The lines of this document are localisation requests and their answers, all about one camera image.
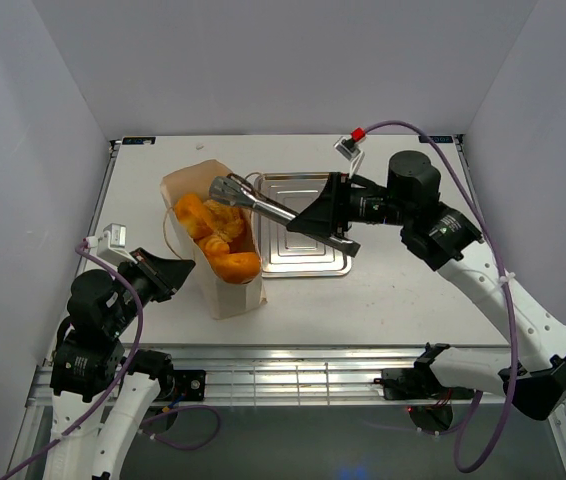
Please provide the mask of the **long scored baguette loaf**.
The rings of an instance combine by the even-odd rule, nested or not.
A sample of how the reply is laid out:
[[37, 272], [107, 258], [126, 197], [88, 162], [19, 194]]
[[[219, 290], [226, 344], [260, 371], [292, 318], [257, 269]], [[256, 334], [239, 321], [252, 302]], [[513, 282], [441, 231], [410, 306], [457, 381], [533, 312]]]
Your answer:
[[260, 258], [254, 252], [230, 253], [208, 260], [215, 274], [230, 284], [249, 283], [261, 271]]

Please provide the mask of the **aluminium table frame rail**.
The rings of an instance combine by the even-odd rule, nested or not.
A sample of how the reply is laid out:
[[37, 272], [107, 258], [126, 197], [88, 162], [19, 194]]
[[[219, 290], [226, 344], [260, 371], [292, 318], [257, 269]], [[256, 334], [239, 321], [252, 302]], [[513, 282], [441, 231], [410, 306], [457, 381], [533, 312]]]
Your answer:
[[215, 407], [377, 406], [373, 381], [408, 368], [422, 346], [227, 346], [145, 344], [172, 356], [177, 370], [204, 370], [204, 403]]

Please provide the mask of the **metal serving tongs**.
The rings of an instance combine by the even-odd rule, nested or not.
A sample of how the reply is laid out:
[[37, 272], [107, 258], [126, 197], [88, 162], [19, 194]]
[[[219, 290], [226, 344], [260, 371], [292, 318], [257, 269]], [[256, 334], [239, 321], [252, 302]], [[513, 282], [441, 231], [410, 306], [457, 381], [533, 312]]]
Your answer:
[[[215, 177], [209, 187], [209, 196], [218, 203], [251, 210], [275, 223], [283, 225], [289, 232], [292, 231], [289, 224], [298, 217], [297, 212], [266, 197], [257, 191], [245, 178], [235, 173]], [[309, 232], [307, 229], [301, 230], [300, 234], [330, 246], [350, 257], [355, 257], [360, 249], [360, 245], [357, 242], [332, 234], [316, 234]]]

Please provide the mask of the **beige paper bag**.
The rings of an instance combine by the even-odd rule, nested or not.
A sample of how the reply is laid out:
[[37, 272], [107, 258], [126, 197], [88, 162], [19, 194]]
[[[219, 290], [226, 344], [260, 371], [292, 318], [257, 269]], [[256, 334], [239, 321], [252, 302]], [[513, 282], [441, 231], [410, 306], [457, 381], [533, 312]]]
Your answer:
[[230, 173], [226, 165], [210, 159], [175, 170], [160, 183], [166, 205], [163, 230], [172, 229], [178, 241], [166, 240], [166, 246], [177, 257], [195, 262], [195, 280], [216, 320], [267, 303], [251, 215], [209, 193], [214, 179]]

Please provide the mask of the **round smooth bun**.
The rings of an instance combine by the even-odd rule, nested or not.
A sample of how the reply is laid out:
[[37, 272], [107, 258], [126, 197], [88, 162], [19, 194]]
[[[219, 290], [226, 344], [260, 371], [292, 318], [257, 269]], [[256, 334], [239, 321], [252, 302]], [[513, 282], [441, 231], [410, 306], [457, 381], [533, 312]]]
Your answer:
[[183, 195], [173, 207], [177, 220], [193, 240], [214, 233], [211, 211], [195, 193]]

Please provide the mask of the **small croissant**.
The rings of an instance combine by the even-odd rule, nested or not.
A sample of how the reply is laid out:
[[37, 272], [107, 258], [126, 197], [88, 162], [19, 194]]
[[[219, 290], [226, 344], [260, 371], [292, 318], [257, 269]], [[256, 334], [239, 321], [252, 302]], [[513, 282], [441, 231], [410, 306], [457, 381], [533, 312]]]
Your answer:
[[206, 257], [224, 256], [232, 252], [230, 244], [216, 234], [199, 239], [197, 245]]

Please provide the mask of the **sugared flower bun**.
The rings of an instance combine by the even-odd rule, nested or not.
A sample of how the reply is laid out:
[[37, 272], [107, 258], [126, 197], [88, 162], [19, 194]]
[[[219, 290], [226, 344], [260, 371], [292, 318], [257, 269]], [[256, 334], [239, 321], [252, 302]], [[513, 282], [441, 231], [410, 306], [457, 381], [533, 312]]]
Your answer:
[[203, 206], [209, 212], [209, 227], [224, 241], [231, 243], [245, 233], [245, 222], [239, 208], [212, 199], [204, 201]]

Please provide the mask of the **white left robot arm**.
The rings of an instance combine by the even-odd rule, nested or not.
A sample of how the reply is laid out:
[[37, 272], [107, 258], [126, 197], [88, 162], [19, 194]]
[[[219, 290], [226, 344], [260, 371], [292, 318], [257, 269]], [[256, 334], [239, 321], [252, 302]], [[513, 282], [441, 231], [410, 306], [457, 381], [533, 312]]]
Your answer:
[[168, 355], [125, 348], [121, 334], [141, 325], [147, 304], [170, 300], [195, 267], [142, 248], [117, 267], [103, 260], [72, 282], [52, 364], [53, 447], [47, 479], [117, 479], [151, 403], [168, 397]]

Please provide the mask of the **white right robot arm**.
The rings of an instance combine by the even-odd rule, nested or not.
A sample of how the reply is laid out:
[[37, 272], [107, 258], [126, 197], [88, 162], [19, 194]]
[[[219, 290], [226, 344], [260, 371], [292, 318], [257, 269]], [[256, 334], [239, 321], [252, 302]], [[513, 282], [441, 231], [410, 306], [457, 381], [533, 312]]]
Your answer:
[[351, 224], [399, 227], [408, 251], [463, 293], [518, 353], [430, 344], [412, 368], [386, 386], [404, 398], [437, 397], [446, 389], [461, 388], [494, 395], [512, 392], [517, 410], [545, 420], [566, 400], [566, 325], [513, 273], [498, 270], [479, 229], [441, 201], [440, 180], [439, 170], [418, 151], [390, 158], [386, 186], [332, 172], [319, 197], [287, 229], [355, 254], [357, 244], [344, 236]]

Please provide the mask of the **silver metal tray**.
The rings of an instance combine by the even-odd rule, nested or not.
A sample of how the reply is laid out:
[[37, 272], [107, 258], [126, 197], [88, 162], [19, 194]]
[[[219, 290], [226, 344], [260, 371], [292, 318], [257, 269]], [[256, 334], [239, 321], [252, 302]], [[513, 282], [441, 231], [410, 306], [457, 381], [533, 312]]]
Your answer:
[[[325, 172], [266, 173], [254, 180], [257, 191], [300, 212], [322, 191]], [[339, 277], [349, 273], [352, 259], [334, 248], [265, 217], [253, 217], [265, 278]]]

